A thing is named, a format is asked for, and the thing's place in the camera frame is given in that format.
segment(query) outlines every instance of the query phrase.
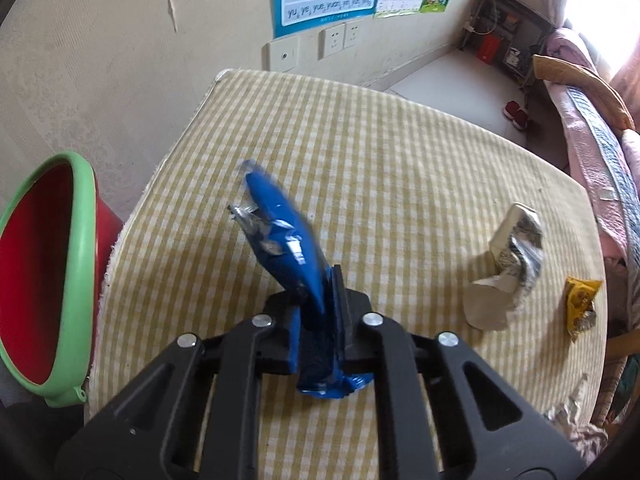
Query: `pillow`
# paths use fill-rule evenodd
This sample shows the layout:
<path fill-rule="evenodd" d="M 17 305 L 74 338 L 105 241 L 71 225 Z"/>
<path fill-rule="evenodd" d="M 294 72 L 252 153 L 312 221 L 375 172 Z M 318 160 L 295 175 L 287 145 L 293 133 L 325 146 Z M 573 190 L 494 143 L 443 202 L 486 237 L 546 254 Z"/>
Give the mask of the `pillow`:
<path fill-rule="evenodd" d="M 594 74 L 598 73 L 584 41 L 570 28 L 558 28 L 548 37 L 546 54 L 583 66 Z"/>
<path fill-rule="evenodd" d="M 589 98 L 609 128 L 619 131 L 636 129 L 636 124 L 620 94 L 585 67 L 557 57 L 534 55 L 533 71 L 538 79 L 578 87 Z"/>

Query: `green bucket rim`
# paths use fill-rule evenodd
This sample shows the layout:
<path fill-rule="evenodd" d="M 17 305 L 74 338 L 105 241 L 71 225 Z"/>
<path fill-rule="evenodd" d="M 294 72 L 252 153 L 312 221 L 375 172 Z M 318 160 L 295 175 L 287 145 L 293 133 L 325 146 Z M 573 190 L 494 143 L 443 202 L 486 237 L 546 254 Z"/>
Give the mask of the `green bucket rim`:
<path fill-rule="evenodd" d="M 74 188 L 58 344 L 47 380 L 36 384 L 22 375 L 0 340 L 0 357 L 7 369 L 24 388 L 54 408 L 86 401 L 82 384 L 91 359 L 95 303 L 97 197 L 93 168 L 75 152 L 57 153 L 27 177 L 0 217 L 1 237 L 20 200 L 47 171 L 60 164 L 71 166 Z"/>

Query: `yellow checkered tablecloth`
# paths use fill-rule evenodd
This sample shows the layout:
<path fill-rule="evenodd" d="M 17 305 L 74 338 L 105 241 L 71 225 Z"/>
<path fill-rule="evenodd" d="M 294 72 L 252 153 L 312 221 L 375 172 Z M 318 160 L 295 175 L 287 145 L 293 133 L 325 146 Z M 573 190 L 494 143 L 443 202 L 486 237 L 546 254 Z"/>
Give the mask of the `yellow checkered tablecloth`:
<path fill-rule="evenodd" d="M 156 171 L 111 257 L 90 377 L 94 415 L 177 335 L 206 338 L 261 311 L 278 285 L 256 264 L 226 206 L 238 167 L 257 160 L 316 229 L 346 285 L 407 330 L 452 330 L 538 410 L 590 377 L 593 410 L 606 332 L 572 344 L 560 306 L 567 275 L 603 279 L 584 190 L 515 144 L 400 98 L 305 76 L 229 71 Z M 488 241 L 513 202 L 543 222 L 543 272 L 505 332 L 471 328 L 465 285 L 494 272 Z M 266 478 L 375 478 L 374 392 L 345 400 L 265 377 L 260 469 Z"/>

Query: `blue snack wrapper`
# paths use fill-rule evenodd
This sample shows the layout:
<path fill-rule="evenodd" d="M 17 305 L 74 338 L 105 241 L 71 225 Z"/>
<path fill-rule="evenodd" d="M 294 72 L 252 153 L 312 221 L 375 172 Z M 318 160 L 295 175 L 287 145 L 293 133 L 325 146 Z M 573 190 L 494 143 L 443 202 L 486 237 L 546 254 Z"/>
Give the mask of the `blue snack wrapper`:
<path fill-rule="evenodd" d="M 345 375 L 338 366 L 342 323 L 334 310 L 330 266 L 307 220 L 252 161 L 243 164 L 252 204 L 229 206 L 258 262 L 285 290 L 301 298 L 298 390 L 341 399 L 366 386 L 372 374 Z"/>

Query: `crumpled wrapper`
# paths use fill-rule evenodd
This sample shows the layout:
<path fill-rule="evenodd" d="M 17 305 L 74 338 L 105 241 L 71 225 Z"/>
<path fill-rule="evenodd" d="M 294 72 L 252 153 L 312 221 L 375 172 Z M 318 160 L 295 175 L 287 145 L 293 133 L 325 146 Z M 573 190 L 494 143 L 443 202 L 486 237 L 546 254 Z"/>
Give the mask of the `crumpled wrapper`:
<path fill-rule="evenodd" d="M 562 301 L 566 305 L 566 330 L 571 341 L 596 325 L 597 314 L 593 300 L 602 282 L 600 280 L 578 280 L 568 277 L 564 282 Z"/>
<path fill-rule="evenodd" d="M 511 205 L 489 243 L 489 251 L 498 274 L 465 289 L 465 317 L 480 330 L 505 330 L 540 276 L 543 251 L 538 214 L 525 205 Z"/>
<path fill-rule="evenodd" d="M 585 463 L 590 465 L 606 447 L 609 437 L 602 428 L 593 424 L 581 426 L 578 423 L 588 379 L 587 374 L 582 374 L 569 398 L 543 413 L 543 416 L 574 446 Z"/>

